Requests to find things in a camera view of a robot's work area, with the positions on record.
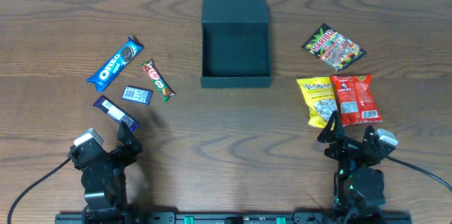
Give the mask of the yellow Hacks candy bag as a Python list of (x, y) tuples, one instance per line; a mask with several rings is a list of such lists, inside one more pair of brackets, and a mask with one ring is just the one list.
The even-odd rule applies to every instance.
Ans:
[(308, 125), (324, 128), (332, 113), (338, 110), (329, 77), (298, 78), (304, 101), (309, 107)]

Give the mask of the red Hacks candy bag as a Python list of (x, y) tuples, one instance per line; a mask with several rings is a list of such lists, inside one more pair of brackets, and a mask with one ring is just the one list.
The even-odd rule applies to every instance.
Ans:
[(372, 75), (331, 76), (338, 97), (343, 126), (381, 122), (380, 111), (369, 89)]

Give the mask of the black Haribo gummy bag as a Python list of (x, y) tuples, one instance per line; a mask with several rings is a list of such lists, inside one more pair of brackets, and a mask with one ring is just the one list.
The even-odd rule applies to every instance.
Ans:
[(342, 71), (367, 53), (362, 46), (325, 23), (313, 33), (302, 48), (335, 71)]

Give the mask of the blue Oreo cookie pack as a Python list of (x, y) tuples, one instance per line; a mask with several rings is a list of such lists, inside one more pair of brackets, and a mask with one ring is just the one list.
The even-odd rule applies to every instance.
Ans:
[(92, 83), (97, 92), (104, 91), (121, 71), (143, 50), (143, 45), (132, 37), (108, 59), (86, 82)]

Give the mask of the dark green box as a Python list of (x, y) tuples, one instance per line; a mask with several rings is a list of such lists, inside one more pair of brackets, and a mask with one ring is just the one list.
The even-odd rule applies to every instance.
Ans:
[(202, 88), (271, 85), (266, 0), (203, 0)]

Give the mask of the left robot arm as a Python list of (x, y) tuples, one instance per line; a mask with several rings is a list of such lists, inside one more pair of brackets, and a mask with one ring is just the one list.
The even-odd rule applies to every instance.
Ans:
[(138, 216), (128, 205), (125, 168), (137, 161), (143, 147), (126, 122), (119, 123), (117, 140), (121, 145), (107, 152), (103, 139), (90, 128), (69, 148), (68, 158), (82, 172), (85, 189), (82, 223), (134, 223)]

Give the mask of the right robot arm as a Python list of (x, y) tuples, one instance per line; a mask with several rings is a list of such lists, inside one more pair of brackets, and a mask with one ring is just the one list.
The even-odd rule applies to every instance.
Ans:
[(327, 143), (324, 155), (338, 162), (333, 177), (333, 207), (322, 223), (382, 222), (379, 206), (385, 203), (384, 176), (372, 168), (381, 162), (369, 140), (367, 129), (363, 141), (345, 135), (339, 112), (334, 111), (317, 141)]

